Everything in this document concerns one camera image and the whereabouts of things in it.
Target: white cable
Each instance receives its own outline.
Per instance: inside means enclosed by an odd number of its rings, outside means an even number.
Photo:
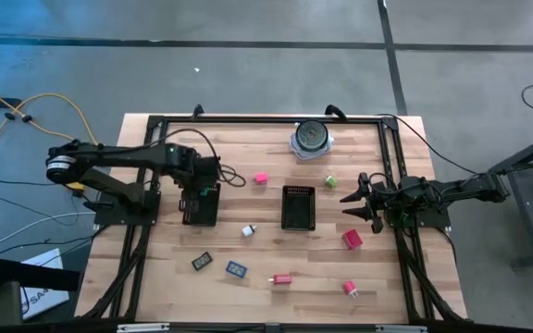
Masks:
[[[32,222],[32,223],[30,223],[28,226],[26,226],[26,227],[24,227],[24,228],[21,228],[21,229],[18,230],[18,231],[13,232],[11,235],[5,236],[4,238],[2,238],[2,239],[0,240],[0,242],[2,242],[2,241],[7,241],[7,240],[9,240],[10,238],[12,238],[12,237],[18,235],[20,232],[26,230],[27,228],[32,228],[32,227],[36,226],[37,224],[42,223],[42,222],[44,222],[44,221],[48,221],[48,220],[52,220],[52,219],[54,219],[54,218],[60,218],[60,217],[84,216],[84,215],[95,215],[95,213],[94,213],[94,212],[67,213],[67,214],[61,214],[61,215],[57,215],[57,216],[51,216],[51,217],[43,218],[43,219],[38,220],[38,221],[36,221],[36,222]]]

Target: red cube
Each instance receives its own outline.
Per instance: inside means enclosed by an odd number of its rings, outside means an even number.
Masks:
[[[361,240],[361,237],[359,237],[359,234],[357,233],[357,230],[351,229],[349,231],[346,231],[342,234],[342,239],[345,243],[347,243],[347,246],[349,246],[349,250],[354,250],[361,246],[363,244],[363,241]]]

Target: white object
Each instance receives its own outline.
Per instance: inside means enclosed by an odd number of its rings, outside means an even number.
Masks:
[[[63,263],[61,262],[60,254],[61,252],[59,249],[53,249],[47,253],[42,253],[28,260],[24,260],[22,263],[28,265],[42,265],[43,263],[46,263],[57,256],[57,258],[43,265],[43,267],[62,269]],[[62,302],[69,300],[69,293],[66,291],[47,290],[40,288],[26,288],[25,290],[28,300],[30,301],[30,309],[26,314],[23,315],[24,319],[31,318],[43,311],[59,305]],[[26,297],[24,296],[24,290],[20,289],[19,294],[21,295],[21,307],[23,313],[28,308]]]
[[[256,226],[246,226],[246,227],[242,228],[242,234],[245,237],[248,237],[248,236],[254,234],[255,231],[256,231]]]

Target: black tray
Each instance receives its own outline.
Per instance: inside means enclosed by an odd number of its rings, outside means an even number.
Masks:
[[[214,227],[217,223],[217,209],[219,207],[219,193],[221,184],[216,183],[207,189],[206,195],[199,196],[199,209],[182,214],[182,224],[187,226]]]
[[[305,186],[283,186],[281,228],[316,230],[316,189]]]

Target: blue tag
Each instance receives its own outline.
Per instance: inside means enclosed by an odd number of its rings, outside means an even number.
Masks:
[[[243,278],[246,275],[247,270],[248,268],[232,261],[228,263],[228,267],[226,268],[226,272],[231,273],[238,278]]]

